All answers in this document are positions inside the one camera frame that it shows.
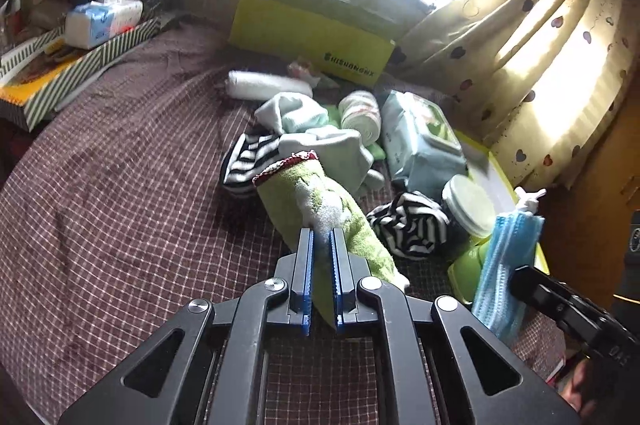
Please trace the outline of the person's right hand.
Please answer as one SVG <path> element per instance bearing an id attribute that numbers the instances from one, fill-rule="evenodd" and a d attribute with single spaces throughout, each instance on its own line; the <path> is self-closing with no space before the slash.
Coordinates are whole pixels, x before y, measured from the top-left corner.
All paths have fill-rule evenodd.
<path id="1" fill-rule="evenodd" d="M 599 398 L 590 359 L 583 359 L 576 365 L 560 390 L 560 396 L 582 419 L 586 419 L 597 408 Z"/>

